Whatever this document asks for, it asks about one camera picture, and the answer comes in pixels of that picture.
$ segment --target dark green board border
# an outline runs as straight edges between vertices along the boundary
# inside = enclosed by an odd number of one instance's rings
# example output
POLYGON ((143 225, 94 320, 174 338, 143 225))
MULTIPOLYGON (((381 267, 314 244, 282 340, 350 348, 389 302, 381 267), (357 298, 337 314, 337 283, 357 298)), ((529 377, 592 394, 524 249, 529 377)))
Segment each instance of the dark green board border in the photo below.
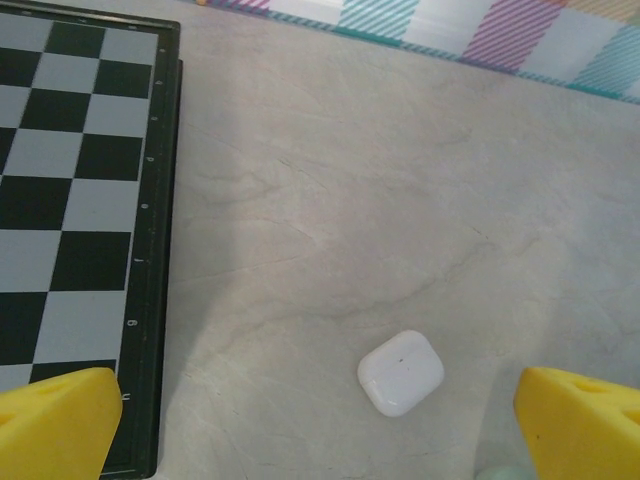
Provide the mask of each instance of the dark green board border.
POLYGON ((169 242, 182 81, 180 24, 38 2, 0 0, 0 12, 158 35, 140 179, 118 382, 126 399, 103 478, 152 476, 157 467, 169 242))

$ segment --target gray square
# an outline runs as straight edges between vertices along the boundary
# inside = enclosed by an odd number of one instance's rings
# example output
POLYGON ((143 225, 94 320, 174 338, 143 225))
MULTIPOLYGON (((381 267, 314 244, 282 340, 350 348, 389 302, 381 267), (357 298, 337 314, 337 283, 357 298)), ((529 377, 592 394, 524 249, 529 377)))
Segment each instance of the gray square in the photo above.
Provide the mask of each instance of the gray square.
POLYGON ((76 232, 133 232, 138 182, 75 179, 62 229, 76 232))
POLYGON ((4 173, 24 177, 73 178, 81 133, 20 129, 4 173))
POLYGON ((149 100, 92 95, 84 133, 143 138, 147 132, 149 100))
POLYGON ((118 358, 125 292, 49 292, 34 363, 118 358))
POLYGON ((0 13, 0 48, 42 52, 52 25, 51 20, 0 13))
POLYGON ((43 53, 33 79, 34 88, 91 93, 100 60, 43 53))
POLYGON ((31 364, 0 365, 0 392, 24 387, 31 377, 31 364))
POLYGON ((18 128, 24 107, 29 98, 29 88, 0 85, 0 127, 18 128))
POLYGON ((0 292, 47 292, 60 232, 0 230, 0 292))
POLYGON ((158 36, 153 33, 109 28, 104 36, 100 58, 153 65, 157 45, 158 36))

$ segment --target pastel striped pattern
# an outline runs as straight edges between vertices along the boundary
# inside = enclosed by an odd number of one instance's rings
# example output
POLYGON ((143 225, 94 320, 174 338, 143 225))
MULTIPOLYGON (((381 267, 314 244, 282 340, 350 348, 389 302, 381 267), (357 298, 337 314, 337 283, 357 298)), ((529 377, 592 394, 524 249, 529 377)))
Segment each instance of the pastel striped pattern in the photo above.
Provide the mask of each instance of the pastel striped pattern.
POLYGON ((463 53, 465 63, 517 70, 563 8, 541 0, 498 0, 463 53))
POLYGON ((254 15, 265 15, 269 9, 269 0, 211 0, 211 5, 254 15))
POLYGON ((569 85, 586 91, 624 92, 640 79, 640 28, 622 27, 569 85))
MULTIPOLYGON (((324 2, 325 0, 289 1, 304 5, 305 2, 324 2)), ((486 14, 462 54, 460 54, 459 43, 455 43, 459 42, 455 35, 458 33, 469 35, 471 32, 446 33, 452 36, 451 51, 447 51, 446 42, 443 44, 439 41, 438 48, 433 48, 428 40, 425 40, 425 44, 404 41, 407 29, 410 25, 412 28, 414 26, 411 20, 420 2, 441 2, 444 6, 447 0, 343 0, 344 3, 335 4, 333 15, 326 16, 326 18, 339 19, 336 24, 333 23, 335 20, 332 20, 332 23, 325 23, 274 11, 270 9, 270 2, 271 0, 209 0, 209 4, 216 7, 267 16, 276 21, 331 31, 409 52, 640 105, 640 96, 635 95, 636 82, 640 81, 640 0, 493 0, 490 7, 488 5, 482 7, 486 14), (563 15, 561 21, 554 30, 549 32, 560 14, 563 15), (617 33, 572 81, 549 76, 549 71, 543 74, 544 69, 547 68, 544 66, 546 56, 549 57, 552 65, 551 72, 554 68, 557 70, 560 67, 553 66, 558 64, 558 60, 553 58, 555 50, 549 48, 547 45, 549 42, 540 46, 541 51, 535 52, 540 40, 547 33, 557 36, 558 25, 565 24, 567 21, 571 23, 571 16, 574 24, 578 25, 575 19, 585 19, 585 14, 593 15, 592 20, 596 22, 595 25, 602 25, 604 31, 608 32, 605 38, 609 38, 615 29, 618 29, 617 33), (537 54, 536 60, 524 65, 532 52, 537 54), (536 72, 538 64, 541 65, 541 72, 536 72)), ((428 22, 425 23, 424 18, 417 22, 418 25, 420 23, 425 24, 423 28, 428 28, 428 22)), ((575 32, 570 34, 575 34, 577 39, 584 37, 585 42, 588 43, 590 32, 582 32, 579 28, 573 30, 575 32)), ((433 36, 433 32, 428 33, 425 39, 433 36)), ((412 38, 420 38, 419 32, 417 36, 415 32, 411 35, 412 38)), ((583 55, 579 44, 576 44, 574 50, 575 55, 583 55)))
POLYGON ((400 40, 419 0, 345 0, 338 26, 400 40))
POLYGON ((569 0, 567 7, 624 22, 640 8, 640 0, 569 0))

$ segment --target yellow plastic piece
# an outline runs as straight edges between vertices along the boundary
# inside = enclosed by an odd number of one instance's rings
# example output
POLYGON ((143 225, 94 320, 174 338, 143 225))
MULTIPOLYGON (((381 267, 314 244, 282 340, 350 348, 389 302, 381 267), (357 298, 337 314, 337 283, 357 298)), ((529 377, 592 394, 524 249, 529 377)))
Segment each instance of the yellow plastic piece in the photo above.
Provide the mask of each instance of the yellow plastic piece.
POLYGON ((528 368, 514 401, 540 480, 640 479, 640 391, 528 368))
POLYGON ((0 479, 97 479, 121 413, 120 389, 108 368, 0 394, 0 479))

